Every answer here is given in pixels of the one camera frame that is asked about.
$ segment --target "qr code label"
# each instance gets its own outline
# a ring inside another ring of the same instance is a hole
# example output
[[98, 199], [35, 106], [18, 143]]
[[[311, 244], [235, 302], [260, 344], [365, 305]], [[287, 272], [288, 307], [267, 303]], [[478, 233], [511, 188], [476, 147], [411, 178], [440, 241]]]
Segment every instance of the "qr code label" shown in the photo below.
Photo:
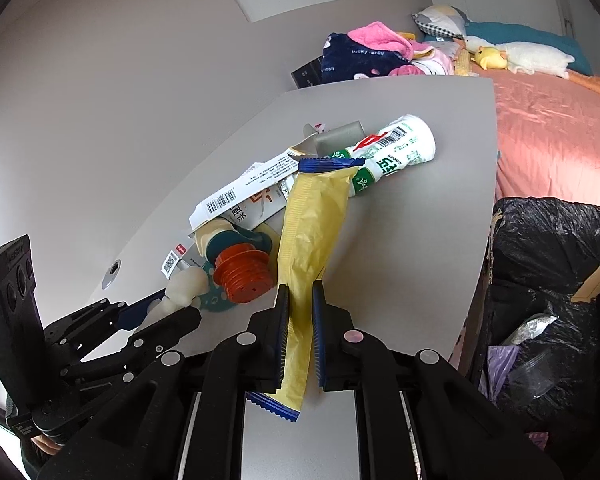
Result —
[[162, 273], [167, 277], [167, 280], [173, 274], [176, 268], [176, 264], [180, 260], [180, 257], [173, 251], [170, 251], [164, 263], [162, 264]]

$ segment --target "white toy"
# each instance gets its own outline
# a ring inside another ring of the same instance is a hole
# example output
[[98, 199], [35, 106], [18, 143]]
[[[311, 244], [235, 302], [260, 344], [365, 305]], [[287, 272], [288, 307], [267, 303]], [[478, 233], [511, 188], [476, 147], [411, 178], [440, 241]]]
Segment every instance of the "white toy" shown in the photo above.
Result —
[[206, 272], [199, 267], [189, 267], [174, 274], [164, 291], [164, 298], [160, 303], [150, 306], [142, 324], [135, 332], [160, 321], [163, 317], [173, 314], [181, 308], [189, 306], [194, 298], [209, 292], [209, 278]]
[[474, 54], [482, 46], [494, 46], [507, 54], [507, 69], [513, 73], [525, 74], [542, 72], [568, 79], [567, 65], [575, 61], [573, 56], [549, 45], [513, 41], [494, 45], [476, 36], [465, 39], [466, 49]]

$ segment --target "yellow wrapper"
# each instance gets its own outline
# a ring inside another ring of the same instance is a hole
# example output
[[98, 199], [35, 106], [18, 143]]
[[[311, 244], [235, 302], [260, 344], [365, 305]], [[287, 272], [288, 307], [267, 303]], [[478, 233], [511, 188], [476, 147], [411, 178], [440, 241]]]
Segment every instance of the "yellow wrapper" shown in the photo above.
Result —
[[300, 173], [289, 194], [278, 253], [278, 283], [289, 287], [291, 313], [282, 387], [271, 394], [300, 411], [306, 388], [313, 327], [312, 286], [321, 277], [347, 211], [349, 184], [359, 168]]

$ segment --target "barcode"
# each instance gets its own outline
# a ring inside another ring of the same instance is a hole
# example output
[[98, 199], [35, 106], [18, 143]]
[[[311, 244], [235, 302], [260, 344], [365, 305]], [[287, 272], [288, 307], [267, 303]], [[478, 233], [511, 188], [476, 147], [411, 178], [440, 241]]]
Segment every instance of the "barcode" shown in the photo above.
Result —
[[209, 213], [215, 213], [218, 211], [218, 209], [228, 205], [233, 200], [235, 200], [235, 193], [234, 188], [232, 187], [229, 191], [225, 191], [222, 193], [222, 195], [219, 195], [207, 202], [206, 208], [208, 209]]
[[169, 274], [173, 266], [177, 263], [178, 261], [176, 260], [176, 258], [174, 258], [173, 254], [170, 253], [169, 256], [167, 256], [167, 259], [162, 264], [162, 270], [165, 274]]
[[400, 126], [396, 126], [395, 129], [390, 133], [385, 135], [382, 139], [378, 140], [378, 145], [386, 148], [392, 142], [397, 142], [400, 138], [404, 137], [407, 134]]

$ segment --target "plastic bag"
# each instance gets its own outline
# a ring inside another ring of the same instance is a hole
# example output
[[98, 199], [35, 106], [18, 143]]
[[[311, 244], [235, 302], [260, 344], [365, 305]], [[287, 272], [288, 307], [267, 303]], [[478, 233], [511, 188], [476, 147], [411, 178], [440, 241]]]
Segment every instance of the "plastic bag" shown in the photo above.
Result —
[[510, 371], [509, 389], [514, 405], [526, 406], [553, 388], [556, 377], [552, 368], [552, 354], [546, 349]]
[[489, 385], [484, 390], [484, 396], [495, 403], [504, 381], [516, 361], [520, 349], [515, 345], [490, 346], [487, 353], [487, 370]]
[[600, 265], [600, 207], [553, 198], [505, 198], [493, 236], [492, 282], [471, 376], [477, 385], [487, 348], [500, 344], [526, 319], [558, 319], [522, 342], [520, 367], [549, 349], [557, 384], [526, 406], [516, 405], [509, 383], [496, 405], [525, 432], [548, 431], [546, 452], [566, 477], [577, 472], [600, 440], [600, 295], [570, 299]]

